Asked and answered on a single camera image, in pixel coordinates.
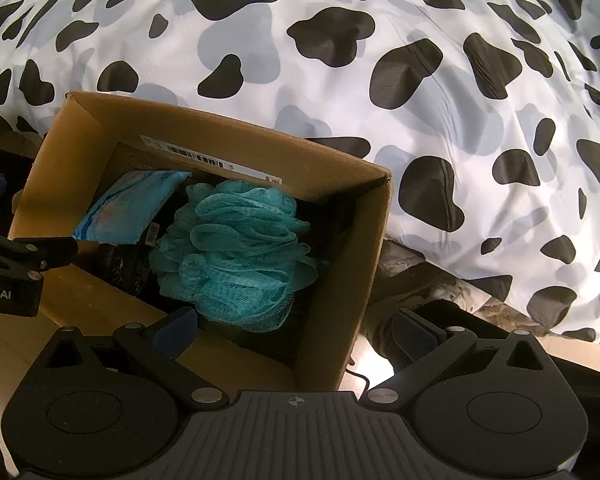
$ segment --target blue packet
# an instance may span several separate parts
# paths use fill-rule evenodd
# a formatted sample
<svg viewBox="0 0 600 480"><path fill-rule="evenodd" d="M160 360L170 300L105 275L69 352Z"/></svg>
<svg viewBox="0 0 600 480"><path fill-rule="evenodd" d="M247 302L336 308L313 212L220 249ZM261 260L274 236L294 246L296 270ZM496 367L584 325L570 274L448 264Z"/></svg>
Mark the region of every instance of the blue packet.
<svg viewBox="0 0 600 480"><path fill-rule="evenodd" d="M74 231L76 240L137 244L144 230L189 171L130 171L91 207Z"/></svg>

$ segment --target cow print bedding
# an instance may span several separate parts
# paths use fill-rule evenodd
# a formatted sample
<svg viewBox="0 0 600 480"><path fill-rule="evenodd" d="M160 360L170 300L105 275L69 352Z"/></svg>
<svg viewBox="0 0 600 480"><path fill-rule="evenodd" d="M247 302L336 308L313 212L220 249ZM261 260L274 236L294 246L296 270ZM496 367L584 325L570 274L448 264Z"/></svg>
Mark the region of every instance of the cow print bedding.
<svg viewBox="0 0 600 480"><path fill-rule="evenodd" d="M600 0L0 0L0 129L70 89L390 168L389 238L600 342Z"/></svg>

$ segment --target cardboard box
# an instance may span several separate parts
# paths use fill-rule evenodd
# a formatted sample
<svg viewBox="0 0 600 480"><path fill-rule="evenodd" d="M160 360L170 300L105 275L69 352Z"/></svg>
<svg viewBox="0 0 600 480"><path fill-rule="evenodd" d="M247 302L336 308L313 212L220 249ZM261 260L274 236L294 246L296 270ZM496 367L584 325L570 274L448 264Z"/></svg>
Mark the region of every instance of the cardboard box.
<svg viewBox="0 0 600 480"><path fill-rule="evenodd" d="M294 370L203 332L179 359L230 395L253 388L337 389L378 262L390 172L229 118L71 92L33 165L10 236L70 236L91 203L122 174L150 168L188 170L200 180L210 174L246 179L309 202L346 190L356 196L349 236L315 288ZM40 309L58 325L78 326L86 335L108 334L126 322L151 324L164 316L75 266L45 273Z"/></svg>

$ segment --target barcode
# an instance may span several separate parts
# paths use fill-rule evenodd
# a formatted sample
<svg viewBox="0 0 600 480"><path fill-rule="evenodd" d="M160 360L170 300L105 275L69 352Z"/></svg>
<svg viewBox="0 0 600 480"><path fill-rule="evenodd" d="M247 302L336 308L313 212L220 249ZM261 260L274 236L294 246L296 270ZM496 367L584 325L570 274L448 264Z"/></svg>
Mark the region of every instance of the barcode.
<svg viewBox="0 0 600 480"><path fill-rule="evenodd" d="M146 234L146 240L144 243L149 247L155 247L155 241L158 239L158 231L160 230L160 224L151 222L149 224L149 230Z"/></svg>
<svg viewBox="0 0 600 480"><path fill-rule="evenodd" d="M202 162L203 164L208 164L210 166L215 166L216 168L222 168L223 170L231 170L235 171L236 173L260 178L262 180L266 180L267 182L272 182L274 184L282 184L281 178L268 175L266 173L254 170L252 168L247 168L246 166L241 166L240 164L227 162L226 160L221 160L219 158L208 156L204 153L194 152L193 150L188 150L187 148L183 148L181 146L169 144L168 142L164 142L163 140L152 139L151 137L145 136L140 136L140 138L146 146L151 146L152 148L156 148L158 150L174 153L175 155L186 156L191 160L196 160L198 162Z"/></svg>
<svg viewBox="0 0 600 480"><path fill-rule="evenodd" d="M168 146L168 149L173 153L188 156L189 158L194 158L193 153L188 152L187 150L181 150L180 148L175 148L173 146Z"/></svg>
<svg viewBox="0 0 600 480"><path fill-rule="evenodd" d="M212 156L208 155L200 155L196 152L190 152L189 150L183 150L182 148L176 148L175 146L170 146L167 144L167 148L171 153L176 153L177 155L188 156L189 158L193 158L199 162L204 162L205 164L211 164L212 166L217 166L218 168L224 168L224 164L221 160L217 160Z"/></svg>

